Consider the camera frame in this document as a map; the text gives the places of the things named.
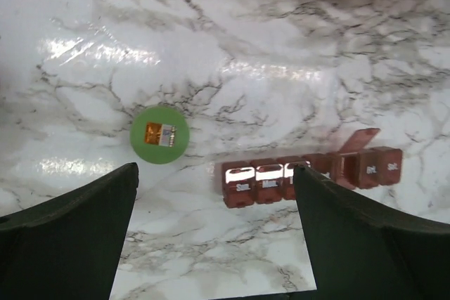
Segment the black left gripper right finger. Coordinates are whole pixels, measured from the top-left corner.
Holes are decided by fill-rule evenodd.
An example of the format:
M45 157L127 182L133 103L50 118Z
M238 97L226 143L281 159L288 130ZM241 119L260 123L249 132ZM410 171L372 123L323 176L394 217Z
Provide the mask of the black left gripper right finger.
M294 299L448 299L449 224L348 190L309 167L295 194L316 289Z

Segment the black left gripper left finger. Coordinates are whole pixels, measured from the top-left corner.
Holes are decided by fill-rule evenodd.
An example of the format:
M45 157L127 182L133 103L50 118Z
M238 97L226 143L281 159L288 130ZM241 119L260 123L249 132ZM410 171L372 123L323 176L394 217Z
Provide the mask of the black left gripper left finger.
M1 217L2 299L109 299L139 185L135 163Z

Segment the green bottle cap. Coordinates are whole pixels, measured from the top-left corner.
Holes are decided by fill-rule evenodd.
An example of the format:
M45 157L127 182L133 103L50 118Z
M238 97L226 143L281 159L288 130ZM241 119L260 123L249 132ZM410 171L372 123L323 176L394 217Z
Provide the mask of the green bottle cap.
M169 164L185 153L190 130L179 111L155 106L146 108L134 118L129 140L142 160L151 164Z

